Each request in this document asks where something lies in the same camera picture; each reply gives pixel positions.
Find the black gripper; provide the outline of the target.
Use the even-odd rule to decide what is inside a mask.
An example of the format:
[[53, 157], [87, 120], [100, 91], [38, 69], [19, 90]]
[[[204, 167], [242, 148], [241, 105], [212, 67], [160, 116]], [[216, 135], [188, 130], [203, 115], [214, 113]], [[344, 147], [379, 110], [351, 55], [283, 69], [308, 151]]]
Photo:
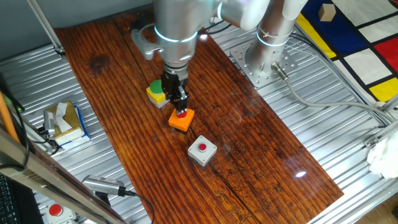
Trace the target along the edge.
[[170, 95], [170, 102], [177, 108], [177, 114], [187, 112], [189, 94], [185, 93], [188, 79], [179, 80], [178, 75], [164, 72], [161, 76], [162, 90]]

